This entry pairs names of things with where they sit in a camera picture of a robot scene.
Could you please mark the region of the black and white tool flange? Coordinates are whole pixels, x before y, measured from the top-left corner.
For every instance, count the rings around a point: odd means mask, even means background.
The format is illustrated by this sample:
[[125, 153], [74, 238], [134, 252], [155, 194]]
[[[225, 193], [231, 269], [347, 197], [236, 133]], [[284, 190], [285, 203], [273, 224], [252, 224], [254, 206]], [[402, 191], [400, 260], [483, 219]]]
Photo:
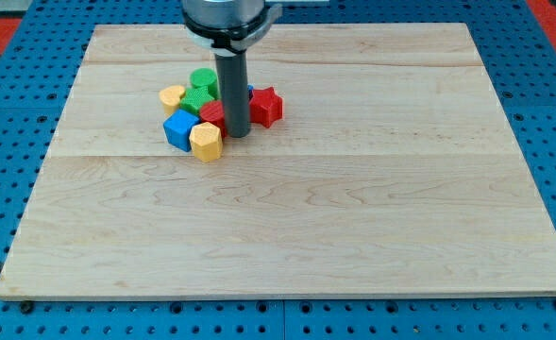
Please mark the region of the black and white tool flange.
[[282, 5], [266, 3], [183, 3], [192, 39], [213, 53], [243, 53], [259, 42], [282, 15]]

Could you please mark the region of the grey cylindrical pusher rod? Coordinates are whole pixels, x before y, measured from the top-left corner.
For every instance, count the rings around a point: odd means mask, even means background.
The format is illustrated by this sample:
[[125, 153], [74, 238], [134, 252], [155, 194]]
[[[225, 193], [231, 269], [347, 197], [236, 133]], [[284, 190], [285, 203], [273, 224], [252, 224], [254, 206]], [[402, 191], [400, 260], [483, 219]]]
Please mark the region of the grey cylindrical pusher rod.
[[215, 56], [227, 134], [243, 138], [250, 132], [250, 110], [245, 53]]

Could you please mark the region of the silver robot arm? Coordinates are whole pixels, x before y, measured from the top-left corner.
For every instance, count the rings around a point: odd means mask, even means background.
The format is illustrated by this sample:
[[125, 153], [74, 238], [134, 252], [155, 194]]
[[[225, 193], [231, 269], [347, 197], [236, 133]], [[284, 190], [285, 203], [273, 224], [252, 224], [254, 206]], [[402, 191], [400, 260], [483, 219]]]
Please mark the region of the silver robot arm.
[[280, 4], [264, 0], [184, 0], [182, 17], [190, 39], [212, 52], [227, 134], [250, 132], [246, 51], [282, 15]]

